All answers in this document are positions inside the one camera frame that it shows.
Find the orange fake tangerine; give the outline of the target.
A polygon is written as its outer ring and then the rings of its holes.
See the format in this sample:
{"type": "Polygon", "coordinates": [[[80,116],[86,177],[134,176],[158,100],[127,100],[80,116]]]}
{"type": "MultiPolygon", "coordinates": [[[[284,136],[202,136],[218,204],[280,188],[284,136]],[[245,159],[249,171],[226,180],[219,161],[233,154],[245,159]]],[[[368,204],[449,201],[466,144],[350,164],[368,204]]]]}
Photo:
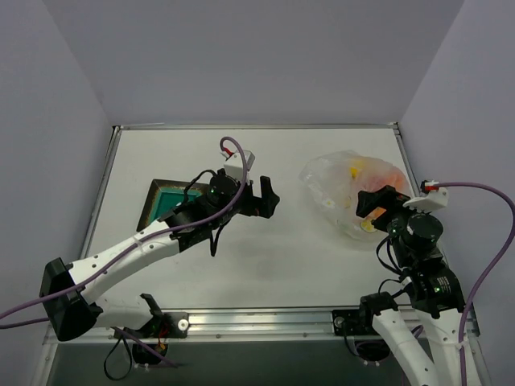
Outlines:
{"type": "Polygon", "coordinates": [[[392,167],[383,178],[385,185],[393,187],[396,191],[405,195],[410,193],[410,183],[404,173],[398,168],[392,167]]]}

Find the clear plastic bag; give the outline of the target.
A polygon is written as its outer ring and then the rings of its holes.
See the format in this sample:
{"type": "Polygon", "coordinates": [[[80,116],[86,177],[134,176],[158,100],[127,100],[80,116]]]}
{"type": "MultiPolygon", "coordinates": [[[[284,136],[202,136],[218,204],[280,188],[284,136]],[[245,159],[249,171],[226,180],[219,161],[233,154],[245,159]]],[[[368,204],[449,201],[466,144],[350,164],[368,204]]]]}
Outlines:
{"type": "Polygon", "coordinates": [[[359,191],[375,192],[384,186],[385,173],[392,167],[380,158],[366,157],[354,151],[337,151],[309,161],[299,179],[311,195],[322,216],[347,238],[361,243],[375,243],[383,233],[364,232],[360,222],[375,220],[384,210],[377,208],[364,219],[356,216],[359,191]]]}

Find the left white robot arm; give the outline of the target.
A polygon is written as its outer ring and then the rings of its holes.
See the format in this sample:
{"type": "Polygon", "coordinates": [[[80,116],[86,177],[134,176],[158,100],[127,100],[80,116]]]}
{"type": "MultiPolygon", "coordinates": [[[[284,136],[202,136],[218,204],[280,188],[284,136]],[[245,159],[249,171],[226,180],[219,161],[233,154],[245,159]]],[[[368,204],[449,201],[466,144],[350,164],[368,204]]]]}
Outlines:
{"type": "Polygon", "coordinates": [[[269,219],[280,198],[270,178],[260,178],[261,194],[217,171],[207,190],[171,208],[132,237],[91,257],[46,264],[40,288],[43,307],[61,342],[76,339],[93,328],[124,327],[144,337],[161,331],[163,312],[149,294],[112,299],[108,291],[126,278],[205,240],[217,248],[220,230],[235,216],[269,219]]]}

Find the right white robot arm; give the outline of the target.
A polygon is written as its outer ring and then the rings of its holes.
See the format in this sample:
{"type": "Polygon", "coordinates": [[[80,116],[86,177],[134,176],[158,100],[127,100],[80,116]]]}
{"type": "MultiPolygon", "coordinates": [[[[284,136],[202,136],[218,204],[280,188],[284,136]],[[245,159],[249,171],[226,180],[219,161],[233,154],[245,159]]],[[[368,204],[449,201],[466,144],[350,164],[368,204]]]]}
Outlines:
{"type": "Polygon", "coordinates": [[[406,325],[392,294],[379,292],[360,300],[357,321],[362,329],[378,333],[412,385],[457,385],[460,382],[459,322],[464,296],[457,276],[443,260],[437,243],[443,225],[433,216],[447,206],[447,190],[430,182],[424,196],[410,198],[394,187],[360,191],[356,215],[372,221],[393,247],[396,273],[410,299],[430,345],[425,352],[406,325]]]}

